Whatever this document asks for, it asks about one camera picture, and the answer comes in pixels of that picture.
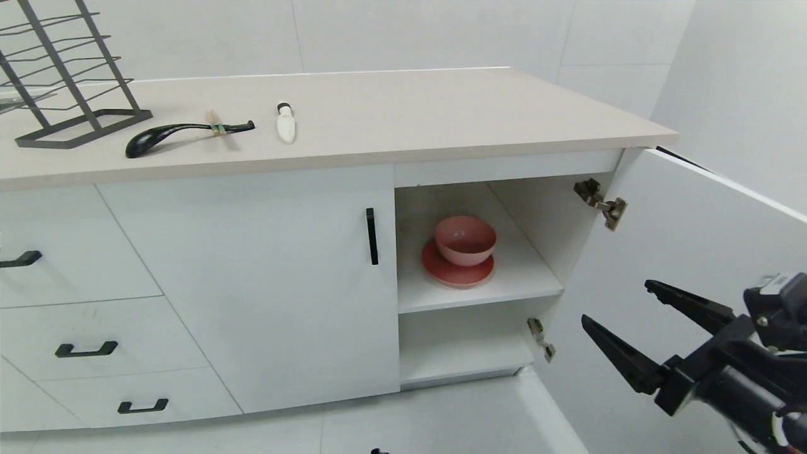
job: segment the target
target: open cabinet door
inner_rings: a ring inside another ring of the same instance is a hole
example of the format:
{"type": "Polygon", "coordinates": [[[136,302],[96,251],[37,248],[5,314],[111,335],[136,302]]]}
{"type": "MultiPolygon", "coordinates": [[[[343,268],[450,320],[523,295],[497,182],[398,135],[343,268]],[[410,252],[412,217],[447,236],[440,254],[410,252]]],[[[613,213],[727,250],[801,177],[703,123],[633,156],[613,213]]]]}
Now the open cabinet door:
{"type": "Polygon", "coordinates": [[[736,454],[725,420],[693,402],[674,418],[636,394],[586,335],[587,314],[662,363],[709,335],[644,288],[648,279],[746,313],[742,291],[772,271],[807,271],[807,217],[656,150],[626,150],[608,190],[628,207],[600,218],[558,302],[536,372],[591,454],[736,454]]]}

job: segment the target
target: black metal dish rack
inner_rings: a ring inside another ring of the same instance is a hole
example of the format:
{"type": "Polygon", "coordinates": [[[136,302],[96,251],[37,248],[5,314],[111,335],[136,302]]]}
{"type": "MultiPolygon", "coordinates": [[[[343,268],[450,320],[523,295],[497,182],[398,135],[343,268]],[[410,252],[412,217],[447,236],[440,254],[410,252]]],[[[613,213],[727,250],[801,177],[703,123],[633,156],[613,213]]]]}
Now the black metal dish rack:
{"type": "Polygon", "coordinates": [[[90,12],[87,9],[84,0],[74,0],[77,7],[77,13],[73,15],[62,15],[57,17],[50,17],[46,19],[39,19],[31,7],[29,0],[17,0],[19,7],[22,9],[27,23],[13,25],[11,27],[0,28],[0,39],[3,36],[22,35],[23,33],[34,32],[39,44],[16,50],[12,53],[3,53],[0,48],[0,67],[6,73],[9,82],[0,84],[0,90],[3,87],[13,86],[19,94],[20,102],[12,105],[10,109],[22,108],[28,109],[33,113],[34,117],[40,122],[42,129],[25,134],[24,136],[17,137],[16,143],[20,147],[27,148],[50,148],[50,149],[70,149],[79,145],[84,145],[89,141],[98,139],[99,137],[106,136],[120,129],[126,128],[133,124],[139,123],[152,117],[151,111],[141,109],[135,101],[135,97],[129,90],[128,83],[132,81],[130,78],[124,78],[118,70],[115,63],[120,57],[113,56],[107,45],[104,43],[109,35],[101,35],[98,28],[95,26],[92,16],[97,15],[98,12],[90,12]],[[77,36],[51,40],[46,32],[47,27],[51,27],[60,23],[66,23],[74,20],[83,20],[88,29],[87,36],[77,36]],[[70,59],[63,59],[62,53],[71,49],[80,48],[86,45],[95,45],[98,47],[100,55],[97,57],[77,57],[70,59]],[[13,67],[13,63],[31,63],[36,61],[48,61],[50,65],[43,68],[28,72],[26,74],[18,74],[13,67]],[[98,61],[98,64],[91,65],[75,73],[70,73],[69,66],[74,61],[98,61]],[[111,78],[79,78],[83,74],[87,74],[94,69],[99,69],[107,66],[111,71],[111,78]],[[43,73],[49,69],[55,69],[58,72],[60,79],[52,83],[25,83],[24,79],[29,78],[35,74],[43,73]],[[81,91],[79,84],[86,82],[115,82],[109,88],[101,90],[98,93],[85,97],[81,91]],[[67,89],[73,96],[75,103],[68,107],[45,107],[37,104],[43,99],[53,96],[57,91],[67,89]],[[121,90],[129,102],[130,108],[128,109],[98,109],[93,111],[88,102],[96,99],[113,90],[121,90]],[[69,120],[61,121],[59,123],[51,124],[45,116],[46,111],[68,111],[79,107],[82,110],[80,116],[74,117],[69,120]],[[112,124],[104,126],[98,121],[101,116],[122,116],[123,119],[112,124]],[[71,137],[66,140],[48,140],[46,137],[59,131],[72,128],[73,126],[87,122],[92,127],[92,131],[83,133],[77,137],[71,137]]]}

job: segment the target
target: drawer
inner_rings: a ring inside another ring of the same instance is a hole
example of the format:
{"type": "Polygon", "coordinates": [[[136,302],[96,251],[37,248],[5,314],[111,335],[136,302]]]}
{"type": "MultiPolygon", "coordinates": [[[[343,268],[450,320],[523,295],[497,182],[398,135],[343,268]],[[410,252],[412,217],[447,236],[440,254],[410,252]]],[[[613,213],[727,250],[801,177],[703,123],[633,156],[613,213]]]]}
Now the drawer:
{"type": "Polygon", "coordinates": [[[38,383],[90,427],[241,414],[212,368],[38,383]],[[164,405],[160,400],[167,399],[164,405]],[[131,402],[127,413],[123,402],[131,402]]]}
{"type": "Polygon", "coordinates": [[[210,365],[164,296],[0,309],[0,350],[34,381],[210,365]]]}
{"type": "Polygon", "coordinates": [[[0,358],[0,432],[86,427],[59,402],[0,358]]]}
{"type": "Polygon", "coordinates": [[[0,268],[0,307],[162,294],[93,186],[0,194],[0,233],[3,262],[42,254],[0,268]]]}

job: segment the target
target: cabinet hinge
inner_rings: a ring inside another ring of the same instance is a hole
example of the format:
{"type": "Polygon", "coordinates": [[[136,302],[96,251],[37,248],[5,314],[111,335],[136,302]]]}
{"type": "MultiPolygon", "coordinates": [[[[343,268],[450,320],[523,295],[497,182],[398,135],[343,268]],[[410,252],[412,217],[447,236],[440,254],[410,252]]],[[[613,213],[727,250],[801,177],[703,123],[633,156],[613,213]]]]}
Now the cabinet hinge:
{"type": "Polygon", "coordinates": [[[625,214],[628,202],[617,197],[615,200],[605,201],[600,194],[600,182],[595,179],[588,179],[575,183],[575,192],[583,199],[586,205],[600,210],[605,216],[605,226],[611,231],[617,229],[619,220],[625,214]]]}
{"type": "Polygon", "coordinates": [[[529,327],[529,333],[533,335],[535,343],[544,349],[544,359],[546,359],[547,363],[551,362],[555,353],[558,352],[558,349],[544,340],[544,326],[541,324],[541,321],[537,318],[530,317],[527,319],[527,326],[529,327]]]}

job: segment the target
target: robotic arm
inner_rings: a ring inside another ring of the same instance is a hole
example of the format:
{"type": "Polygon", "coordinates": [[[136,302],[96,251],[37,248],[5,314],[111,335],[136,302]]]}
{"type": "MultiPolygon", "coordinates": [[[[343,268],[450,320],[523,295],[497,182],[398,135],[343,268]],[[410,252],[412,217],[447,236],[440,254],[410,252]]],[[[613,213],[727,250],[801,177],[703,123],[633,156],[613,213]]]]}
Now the robotic arm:
{"type": "Polygon", "coordinates": [[[655,403],[670,416],[703,401],[771,454],[807,453],[807,274],[766,276],[748,288],[750,316],[655,280],[645,287],[712,338],[657,364],[583,315],[583,329],[633,390],[658,391],[655,403]],[[754,332],[765,347],[750,340],[754,332]]]}

